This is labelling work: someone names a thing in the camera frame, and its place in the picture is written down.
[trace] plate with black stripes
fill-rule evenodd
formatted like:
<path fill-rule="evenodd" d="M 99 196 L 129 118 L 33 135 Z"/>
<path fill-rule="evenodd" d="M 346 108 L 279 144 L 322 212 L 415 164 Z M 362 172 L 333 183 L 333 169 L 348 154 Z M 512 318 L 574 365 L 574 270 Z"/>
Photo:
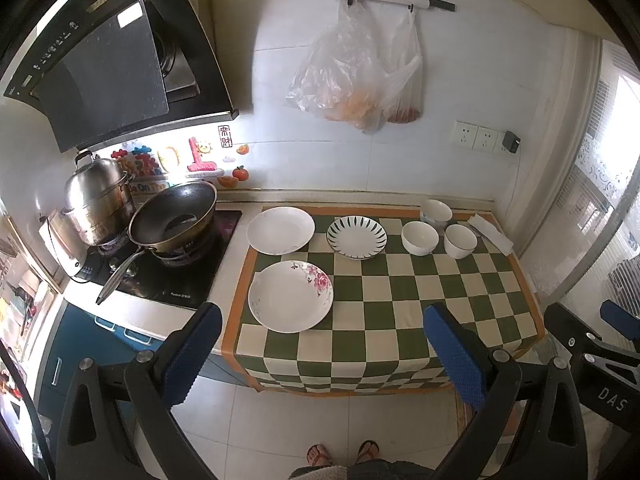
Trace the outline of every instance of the plate with black stripes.
<path fill-rule="evenodd" d="M 366 216 L 343 216 L 332 223 L 326 240 L 336 253 L 352 260 L 373 258 L 386 246 L 386 231 Z"/>

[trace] pot handle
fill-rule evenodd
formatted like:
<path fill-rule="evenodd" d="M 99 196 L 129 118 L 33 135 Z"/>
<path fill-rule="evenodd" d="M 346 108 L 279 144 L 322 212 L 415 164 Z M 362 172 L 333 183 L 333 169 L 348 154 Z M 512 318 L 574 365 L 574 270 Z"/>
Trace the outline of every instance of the pot handle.
<path fill-rule="evenodd" d="M 98 297 L 95 300 L 96 305 L 100 305 L 111 295 L 114 290 L 116 290 L 117 286 L 120 285 L 120 282 L 122 281 L 124 273 L 127 272 L 127 269 L 129 269 L 129 266 L 145 252 L 146 249 L 138 249 L 137 252 L 133 253 L 129 258 L 127 258 L 120 264 L 115 272 L 109 277 L 107 283 L 104 284 L 104 287 L 100 291 L 100 294 L 98 294 Z"/>
<path fill-rule="evenodd" d="M 86 148 L 84 150 L 80 150 L 80 152 L 76 155 L 76 158 L 74 159 L 76 170 L 78 169 L 78 162 L 80 162 L 80 160 L 82 158 L 85 158 L 87 155 L 93 156 L 93 153 Z"/>

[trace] wok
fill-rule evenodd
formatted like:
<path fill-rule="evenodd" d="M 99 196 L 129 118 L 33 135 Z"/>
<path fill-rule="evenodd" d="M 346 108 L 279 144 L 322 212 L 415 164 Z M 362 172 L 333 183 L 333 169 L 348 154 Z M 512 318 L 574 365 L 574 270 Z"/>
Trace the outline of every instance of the wok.
<path fill-rule="evenodd" d="M 213 184 L 197 181 L 163 189 L 145 202 L 129 223 L 129 238 L 138 250 L 110 276 L 95 303 L 116 290 L 129 266 L 145 252 L 171 254 L 195 240 L 213 221 L 217 200 Z"/>

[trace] hanging plastic bag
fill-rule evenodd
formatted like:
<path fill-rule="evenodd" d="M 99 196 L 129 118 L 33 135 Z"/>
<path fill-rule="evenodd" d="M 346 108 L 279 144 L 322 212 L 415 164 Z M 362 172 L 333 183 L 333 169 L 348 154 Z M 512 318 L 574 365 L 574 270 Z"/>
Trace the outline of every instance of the hanging plastic bag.
<path fill-rule="evenodd" d="M 387 63 L 391 73 L 415 67 L 403 88 L 395 92 L 396 97 L 385 102 L 383 115 L 389 123 L 411 123 L 422 115 L 422 53 L 414 19 L 414 12 L 407 12 L 389 48 Z"/>
<path fill-rule="evenodd" d="M 376 129 L 386 73 L 373 30 L 373 16 L 360 2 L 341 0 L 338 22 L 309 47 L 287 103 L 360 130 Z"/>

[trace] black range hood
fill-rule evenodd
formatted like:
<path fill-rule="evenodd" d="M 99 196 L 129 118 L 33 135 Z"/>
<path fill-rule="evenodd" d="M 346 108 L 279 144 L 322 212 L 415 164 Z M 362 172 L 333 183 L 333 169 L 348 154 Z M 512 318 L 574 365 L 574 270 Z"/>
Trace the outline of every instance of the black range hood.
<path fill-rule="evenodd" d="M 188 0 L 69 0 L 4 95 L 43 112 L 61 152 L 238 115 Z"/>

